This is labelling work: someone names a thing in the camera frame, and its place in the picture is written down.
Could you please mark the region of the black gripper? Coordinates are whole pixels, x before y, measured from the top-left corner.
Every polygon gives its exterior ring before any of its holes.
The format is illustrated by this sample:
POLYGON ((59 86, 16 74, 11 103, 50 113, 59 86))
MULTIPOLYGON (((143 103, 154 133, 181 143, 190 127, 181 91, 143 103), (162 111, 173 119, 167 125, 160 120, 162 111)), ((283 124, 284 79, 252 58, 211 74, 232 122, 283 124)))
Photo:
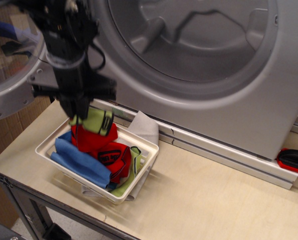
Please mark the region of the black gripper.
POLYGON ((76 114, 82 120, 88 117, 89 100, 116 99, 116 81, 92 70, 85 62, 78 67, 60 69, 40 60, 31 71, 31 85, 34 96, 60 100, 60 106, 71 119, 76 114))

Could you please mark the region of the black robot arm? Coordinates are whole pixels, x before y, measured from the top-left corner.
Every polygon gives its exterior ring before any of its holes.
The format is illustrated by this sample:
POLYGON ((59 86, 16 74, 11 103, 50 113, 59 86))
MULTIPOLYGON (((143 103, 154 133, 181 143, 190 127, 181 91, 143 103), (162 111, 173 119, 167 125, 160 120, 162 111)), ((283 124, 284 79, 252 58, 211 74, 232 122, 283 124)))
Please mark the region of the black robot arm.
POLYGON ((93 42, 99 34, 98 22, 82 0, 15 0, 13 4, 26 11, 41 31, 55 75, 55 86, 33 82, 34 96, 54 97, 68 117, 82 120, 93 99, 116 98, 116 82, 98 73, 106 62, 90 66, 89 48, 104 53, 93 42))

